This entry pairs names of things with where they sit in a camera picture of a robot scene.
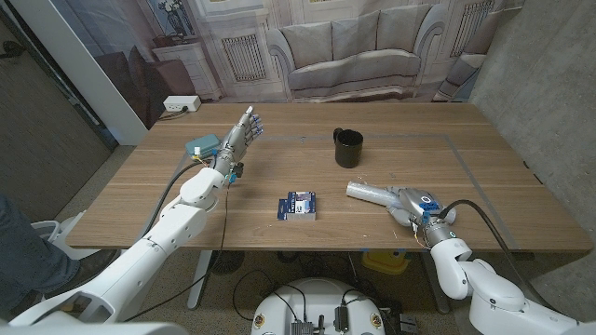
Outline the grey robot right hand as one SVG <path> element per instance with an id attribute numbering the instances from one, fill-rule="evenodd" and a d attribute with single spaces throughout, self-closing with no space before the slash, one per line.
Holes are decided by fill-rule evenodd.
<path id="1" fill-rule="evenodd" d="M 432 214 L 438 215 L 445 209 L 434 194 L 421 189 L 390 186 L 386 190 L 397 198 L 386 210 L 397 223 L 414 232 L 430 223 Z"/>

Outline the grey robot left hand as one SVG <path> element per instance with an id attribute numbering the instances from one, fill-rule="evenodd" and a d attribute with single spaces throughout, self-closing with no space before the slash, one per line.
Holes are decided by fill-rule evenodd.
<path id="1" fill-rule="evenodd" d="M 253 111 L 252 106 L 249 106 L 238 123 L 224 136 L 210 167 L 224 176 L 228 175 L 242 160 L 251 143 L 262 133 L 260 115 Z"/>

